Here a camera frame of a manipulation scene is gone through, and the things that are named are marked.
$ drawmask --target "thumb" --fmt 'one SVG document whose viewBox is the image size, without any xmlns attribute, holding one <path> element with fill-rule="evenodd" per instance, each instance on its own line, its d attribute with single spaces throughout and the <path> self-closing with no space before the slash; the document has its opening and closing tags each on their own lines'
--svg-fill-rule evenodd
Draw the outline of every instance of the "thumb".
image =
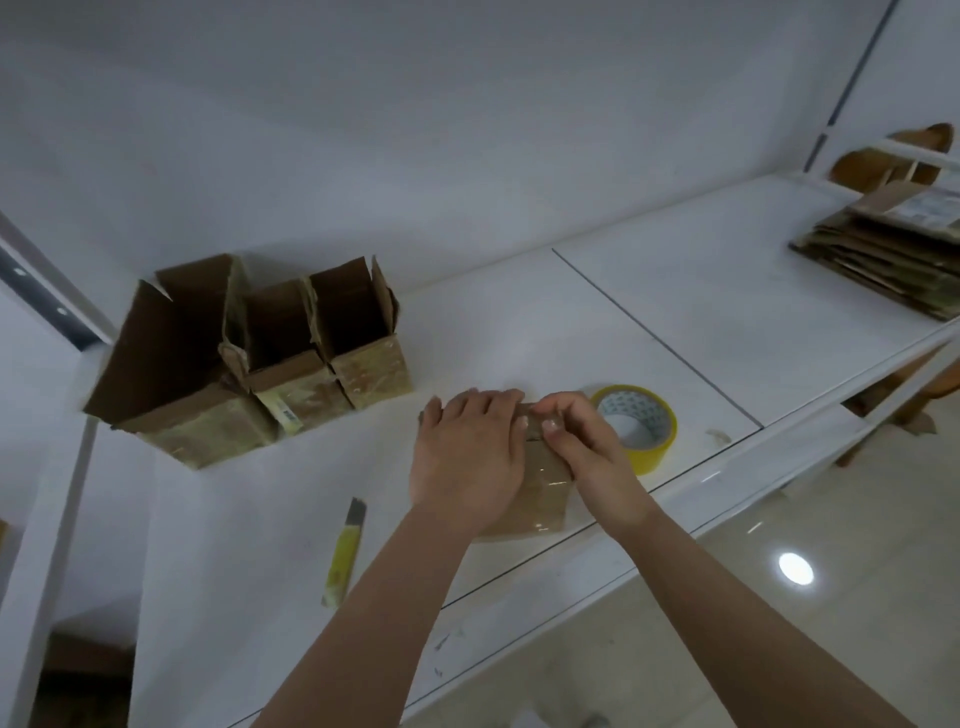
<svg viewBox="0 0 960 728">
<path fill-rule="evenodd" d="M 560 455 L 573 471 L 573 476 L 580 479 L 587 476 L 587 470 L 596 453 L 584 445 L 580 438 L 572 432 L 560 429 L 550 420 L 543 421 L 543 437 L 546 444 Z"/>
</svg>

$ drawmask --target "yellow tape roll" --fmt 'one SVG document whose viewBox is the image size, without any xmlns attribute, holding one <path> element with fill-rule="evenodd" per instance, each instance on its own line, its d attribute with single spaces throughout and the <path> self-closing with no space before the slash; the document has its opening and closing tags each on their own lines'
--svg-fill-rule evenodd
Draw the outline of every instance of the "yellow tape roll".
<svg viewBox="0 0 960 728">
<path fill-rule="evenodd" d="M 593 406 L 603 415 L 625 415 L 637 420 L 643 434 L 640 447 L 624 443 L 630 464 L 637 475 L 655 470 L 664 454 L 677 438 L 677 416 L 670 405 L 643 387 L 615 384 L 604 387 L 591 398 Z"/>
</svg>

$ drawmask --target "floor tile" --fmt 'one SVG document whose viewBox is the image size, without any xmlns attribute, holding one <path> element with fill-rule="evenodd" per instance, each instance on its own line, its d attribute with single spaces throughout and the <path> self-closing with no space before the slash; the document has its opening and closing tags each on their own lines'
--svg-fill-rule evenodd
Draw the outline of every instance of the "floor tile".
<svg viewBox="0 0 960 728">
<path fill-rule="evenodd" d="M 924 726 L 960 724 L 960 396 L 928 412 L 938 435 L 884 427 L 846 469 L 774 493 L 701 543 L 748 586 Z M 790 583 L 777 558 L 814 569 Z M 730 717 L 635 579 L 407 723 L 550 728 L 600 712 L 613 728 L 729 728 Z"/>
</svg>

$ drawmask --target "right hand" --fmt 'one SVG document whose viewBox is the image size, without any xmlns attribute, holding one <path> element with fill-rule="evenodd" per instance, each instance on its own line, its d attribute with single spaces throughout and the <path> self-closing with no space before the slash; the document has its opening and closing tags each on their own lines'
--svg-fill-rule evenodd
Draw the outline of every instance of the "right hand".
<svg viewBox="0 0 960 728">
<path fill-rule="evenodd" d="M 564 415 L 566 431 L 545 420 L 543 437 L 570 466 L 589 512 L 617 541 L 659 510 L 636 479 L 620 438 L 582 392 L 547 395 L 532 411 Z"/>
</svg>

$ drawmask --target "white table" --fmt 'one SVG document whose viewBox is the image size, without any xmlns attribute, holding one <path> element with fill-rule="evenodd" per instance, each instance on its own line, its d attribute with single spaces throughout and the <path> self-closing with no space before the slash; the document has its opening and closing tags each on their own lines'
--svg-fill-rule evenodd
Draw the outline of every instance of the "white table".
<svg viewBox="0 0 960 728">
<path fill-rule="evenodd" d="M 350 499 L 368 503 L 355 573 L 406 513 L 417 414 L 431 394 L 518 386 L 534 400 L 561 389 L 645 386 L 679 422 L 674 446 L 644 479 L 651 489 L 758 430 L 550 250 L 421 289 L 401 300 L 401 310 L 399 337 L 416 394 L 200 473 L 158 458 L 133 728 L 227 728 L 264 705 L 330 617 L 320 600 Z M 573 500 L 563 533 L 472 546 L 439 625 L 483 613 L 501 641 L 524 630 L 523 619 L 482 608 L 500 603 L 505 590 L 522 594 L 508 589 L 516 580 L 549 573 L 543 565 L 571 537 L 599 533 Z M 574 577 L 574 591 L 586 583 Z M 548 597 L 566 599 L 539 590 L 537 599 Z M 495 651 L 495 642 L 454 639 L 450 647 L 459 649 L 425 654 L 473 665 L 480 660 L 470 651 Z M 455 674 L 424 664 L 411 702 Z"/>
<path fill-rule="evenodd" d="M 787 249 L 845 192 L 770 175 L 557 252 L 767 426 L 951 326 Z"/>
<path fill-rule="evenodd" d="M 656 391 L 679 436 L 644 484 L 692 533 L 828 464 L 876 425 L 839 402 L 960 326 L 785 250 L 847 199 L 760 178 L 442 281 L 401 301 L 415 395 L 201 473 L 160 458 L 131 727 L 228 728 L 264 705 L 329 618 L 350 498 L 369 505 L 357 572 L 406 512 L 431 394 Z M 472 546 L 407 714 L 635 575 L 576 498 L 564 533 Z"/>
</svg>

